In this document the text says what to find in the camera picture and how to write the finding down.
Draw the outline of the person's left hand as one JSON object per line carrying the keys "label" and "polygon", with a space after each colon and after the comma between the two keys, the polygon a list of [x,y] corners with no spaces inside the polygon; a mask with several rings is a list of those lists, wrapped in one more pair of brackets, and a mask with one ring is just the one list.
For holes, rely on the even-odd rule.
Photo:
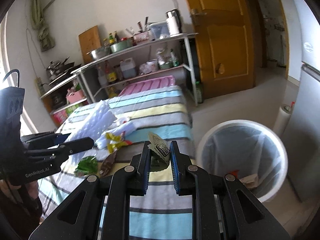
{"label": "person's left hand", "polygon": [[[13,186],[9,182],[1,180],[1,192],[14,203],[17,203],[18,200],[18,197],[16,197],[14,193],[16,193],[21,187],[21,185]],[[25,188],[32,199],[36,199],[39,196],[39,184],[37,181],[25,184]]]}

